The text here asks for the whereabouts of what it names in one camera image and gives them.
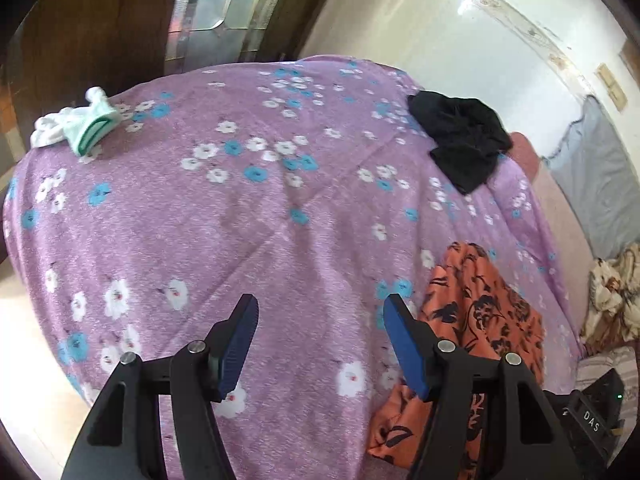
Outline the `stained glass window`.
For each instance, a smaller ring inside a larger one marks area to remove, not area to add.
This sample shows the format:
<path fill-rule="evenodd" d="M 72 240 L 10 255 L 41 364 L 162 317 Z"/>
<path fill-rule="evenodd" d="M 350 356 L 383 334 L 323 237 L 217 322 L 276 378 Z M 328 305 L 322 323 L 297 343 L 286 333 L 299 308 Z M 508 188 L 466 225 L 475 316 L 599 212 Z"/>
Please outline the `stained glass window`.
<path fill-rule="evenodd" d="M 164 73 L 253 62 L 278 0 L 175 0 Z"/>

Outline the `dark wooden door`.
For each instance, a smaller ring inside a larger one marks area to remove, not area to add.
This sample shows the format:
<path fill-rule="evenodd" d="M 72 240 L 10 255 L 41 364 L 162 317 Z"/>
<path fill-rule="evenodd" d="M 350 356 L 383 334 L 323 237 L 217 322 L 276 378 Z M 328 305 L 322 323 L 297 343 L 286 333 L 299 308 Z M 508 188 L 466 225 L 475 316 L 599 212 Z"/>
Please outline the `dark wooden door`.
<path fill-rule="evenodd" d="M 38 0 L 9 42 L 8 83 L 18 128 L 84 100 L 162 76 L 176 0 Z"/>

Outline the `cream brown patterned blanket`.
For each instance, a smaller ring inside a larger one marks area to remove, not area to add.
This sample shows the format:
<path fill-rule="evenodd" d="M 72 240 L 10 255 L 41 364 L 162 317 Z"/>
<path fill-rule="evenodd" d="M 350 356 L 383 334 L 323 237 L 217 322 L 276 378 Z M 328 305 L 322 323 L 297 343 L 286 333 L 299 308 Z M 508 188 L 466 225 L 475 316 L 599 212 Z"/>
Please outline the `cream brown patterned blanket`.
<path fill-rule="evenodd" d="M 639 243 L 614 259 L 597 258 L 589 272 L 588 309 L 580 340 L 588 356 L 639 339 Z"/>

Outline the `white green small garment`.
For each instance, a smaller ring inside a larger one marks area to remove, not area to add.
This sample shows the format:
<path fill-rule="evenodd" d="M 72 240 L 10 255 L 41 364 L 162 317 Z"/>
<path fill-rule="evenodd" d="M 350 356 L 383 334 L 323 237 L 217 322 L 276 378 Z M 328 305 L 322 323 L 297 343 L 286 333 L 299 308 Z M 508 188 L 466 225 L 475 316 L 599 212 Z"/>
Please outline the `white green small garment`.
<path fill-rule="evenodd" d="M 85 98 L 86 106 L 64 107 L 39 117 L 29 138 L 30 147 L 46 148 L 66 141 L 77 157 L 85 156 L 122 122 L 122 114 L 102 88 L 89 88 Z"/>

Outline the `orange black floral garment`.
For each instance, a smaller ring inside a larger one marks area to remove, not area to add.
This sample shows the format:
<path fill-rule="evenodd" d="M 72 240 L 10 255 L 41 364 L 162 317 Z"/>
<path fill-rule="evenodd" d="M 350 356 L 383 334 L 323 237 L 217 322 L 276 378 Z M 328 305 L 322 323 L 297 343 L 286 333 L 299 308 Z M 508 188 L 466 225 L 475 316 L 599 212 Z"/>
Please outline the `orange black floral garment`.
<path fill-rule="evenodd" d="M 536 382 L 544 382 L 542 316 L 506 284 L 477 244 L 454 242 L 447 248 L 427 284 L 418 320 L 471 356 L 498 360 L 514 352 Z M 432 407 L 405 379 L 396 380 L 372 416 L 367 453 L 400 468 L 410 467 Z"/>

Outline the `beige wall switch plate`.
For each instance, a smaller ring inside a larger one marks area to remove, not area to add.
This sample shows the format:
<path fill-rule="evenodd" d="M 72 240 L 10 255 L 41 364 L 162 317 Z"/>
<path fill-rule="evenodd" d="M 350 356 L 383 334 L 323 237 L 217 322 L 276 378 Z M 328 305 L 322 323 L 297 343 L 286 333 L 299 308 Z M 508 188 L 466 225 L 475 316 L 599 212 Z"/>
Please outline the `beige wall switch plate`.
<path fill-rule="evenodd" d="M 598 67 L 597 76 L 605 86 L 606 93 L 616 107 L 616 110 L 622 112 L 627 106 L 628 100 L 624 90 L 606 64 L 601 64 Z"/>

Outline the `pink mattress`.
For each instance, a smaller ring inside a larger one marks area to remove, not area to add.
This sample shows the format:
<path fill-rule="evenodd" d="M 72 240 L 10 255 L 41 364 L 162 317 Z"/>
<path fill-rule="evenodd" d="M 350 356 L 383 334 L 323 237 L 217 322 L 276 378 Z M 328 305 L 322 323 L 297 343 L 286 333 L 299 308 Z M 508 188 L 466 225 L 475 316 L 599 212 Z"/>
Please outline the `pink mattress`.
<path fill-rule="evenodd" d="M 533 185 L 558 248 L 559 264 L 568 297 L 567 317 L 579 334 L 588 309 L 589 271 L 593 254 L 572 207 L 533 145 L 519 132 L 512 133 L 511 138 L 513 148 L 509 156 L 521 166 Z"/>

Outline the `grey pillow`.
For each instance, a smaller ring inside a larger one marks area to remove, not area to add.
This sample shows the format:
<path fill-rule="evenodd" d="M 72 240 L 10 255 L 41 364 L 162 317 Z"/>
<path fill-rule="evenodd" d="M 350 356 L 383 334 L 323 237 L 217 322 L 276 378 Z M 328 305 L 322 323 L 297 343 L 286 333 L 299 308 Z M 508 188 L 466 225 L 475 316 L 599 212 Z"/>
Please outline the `grey pillow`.
<path fill-rule="evenodd" d="M 612 259 L 639 239 L 639 180 L 620 136 L 591 94 L 544 159 L 593 255 Z"/>

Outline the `purple floral bed sheet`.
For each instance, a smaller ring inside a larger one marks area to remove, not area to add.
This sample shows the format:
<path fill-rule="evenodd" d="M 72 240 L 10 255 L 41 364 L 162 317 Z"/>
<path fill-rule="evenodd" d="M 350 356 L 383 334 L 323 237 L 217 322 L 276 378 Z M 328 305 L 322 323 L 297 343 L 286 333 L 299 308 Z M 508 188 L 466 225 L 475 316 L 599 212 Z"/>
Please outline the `purple floral bed sheet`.
<path fill-rule="evenodd" d="M 460 194 L 411 117 L 418 86 L 369 61 L 230 64 L 114 96 L 124 116 L 86 157 L 18 163 L 9 254 L 47 342 L 88 402 L 120 356 L 170 356 L 254 295 L 239 385 L 215 408 L 241 479 L 384 479 L 369 422 L 398 381 L 382 321 L 410 308 L 454 242 L 480 245 L 544 322 L 544 388 L 580 347 L 549 225 L 501 157 Z"/>

